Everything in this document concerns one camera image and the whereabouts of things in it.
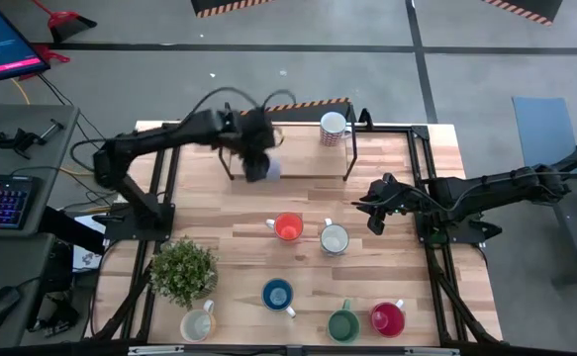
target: wooden tabletop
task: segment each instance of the wooden tabletop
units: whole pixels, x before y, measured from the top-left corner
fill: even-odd
[[[137,128],[161,124],[138,122]],[[437,175],[464,177],[454,127],[430,125],[429,131]],[[363,196],[370,182],[383,173],[391,172],[396,179],[412,183],[407,141],[401,134],[359,133],[357,147],[358,160],[347,182],[340,178],[295,178],[254,184],[229,180],[217,152],[208,147],[183,147],[173,196],[176,218],[172,238],[187,235],[212,247],[220,258],[220,282],[210,296],[216,303],[218,327],[205,343],[334,344],[327,336],[328,318],[341,308],[343,300],[350,299],[361,322],[354,345],[438,345],[427,260],[417,242],[413,217],[388,217],[384,233],[377,236],[366,226],[368,215],[349,204]],[[145,191],[154,158],[155,154],[141,156],[130,169]],[[282,243],[264,224],[282,212],[302,216],[305,227],[298,243]],[[323,255],[318,234],[325,218],[348,230],[350,244],[344,256]],[[137,245],[123,241],[106,256],[94,313],[97,329],[127,294]],[[452,253],[462,299],[487,330],[501,338],[482,256],[470,245],[453,245]],[[262,304],[261,288],[272,278],[284,278],[292,284],[294,319]],[[368,322],[368,311],[380,302],[399,299],[405,302],[405,330],[397,338],[379,337]],[[449,331],[454,335],[451,305],[446,297],[444,300]],[[195,307],[200,308],[203,302],[198,301]],[[137,306],[133,334],[142,312],[143,298]],[[184,343],[179,324],[186,313],[167,299],[156,297],[149,342]]]

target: gray floor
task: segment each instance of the gray floor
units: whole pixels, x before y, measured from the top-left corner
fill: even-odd
[[[100,26],[73,42],[208,45],[411,45],[404,0],[276,0],[196,19],[188,0],[47,0]],[[577,47],[577,0],[566,0],[546,28],[478,0],[416,0],[424,45]],[[50,37],[45,14],[29,2],[0,7],[34,42]],[[378,122],[425,123],[413,54],[232,51],[64,51],[72,58],[47,74],[105,134],[136,120],[184,116],[206,92],[237,86],[256,98],[278,88],[299,100],[348,96]],[[577,140],[577,55],[427,55],[437,119],[455,124],[468,176],[522,166],[511,98],[564,97]],[[24,82],[33,103],[56,100],[38,80]],[[244,103],[225,95],[237,106]],[[0,103],[22,103],[9,81]],[[81,139],[78,134],[74,140]],[[51,204],[83,200],[66,178]],[[505,339],[577,351],[577,287],[556,290],[550,279],[575,265],[552,210],[517,204],[489,212],[505,232],[487,248],[490,277]]]

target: green plant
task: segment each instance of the green plant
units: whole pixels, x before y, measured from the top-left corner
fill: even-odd
[[[191,310],[193,301],[205,298],[218,283],[218,259],[208,248],[185,238],[163,246],[151,262],[153,289],[171,302]]]

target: hazard tape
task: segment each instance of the hazard tape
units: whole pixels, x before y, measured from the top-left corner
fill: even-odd
[[[228,13],[228,12],[231,12],[234,10],[247,8],[250,6],[261,5],[261,4],[264,4],[267,2],[271,2],[271,1],[272,0],[241,0],[241,1],[236,1],[233,4],[220,5],[220,6],[215,7],[215,8],[200,11],[196,14],[196,16],[199,18],[206,18],[209,16],[220,15],[220,14]]]
[[[485,3],[491,4],[491,5],[495,5],[500,9],[510,11],[515,15],[525,17],[528,20],[534,21],[536,23],[546,25],[546,26],[552,25],[552,22],[549,21],[546,17],[541,16],[539,14],[535,14],[534,12],[528,11],[524,8],[517,6],[517,5],[513,5],[508,1],[503,1],[503,0],[482,0],[482,1],[484,1]]]
[[[266,108],[266,112],[278,112],[282,110],[291,110],[291,109],[301,109],[301,108],[310,108],[320,105],[328,105],[328,104],[340,104],[340,103],[349,103],[348,98],[338,98],[338,99],[329,99],[329,100],[319,100],[314,102],[308,103],[299,103],[299,104],[286,104],[286,105],[277,105],[274,107]],[[241,115],[248,114],[248,110],[240,112]]]

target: rgb keyboard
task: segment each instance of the rgb keyboard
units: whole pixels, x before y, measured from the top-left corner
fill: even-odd
[[[0,228],[20,229],[39,184],[39,178],[0,175]]]

